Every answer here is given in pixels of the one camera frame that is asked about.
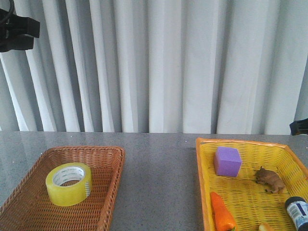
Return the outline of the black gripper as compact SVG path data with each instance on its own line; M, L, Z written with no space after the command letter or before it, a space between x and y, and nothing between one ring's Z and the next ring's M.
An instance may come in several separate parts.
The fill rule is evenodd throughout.
M289 127L291 135L308 135L308 118L294 121L289 125Z
M5 22L0 23L0 52L31 50L34 38L39 38L39 35L39 21L11 14Z

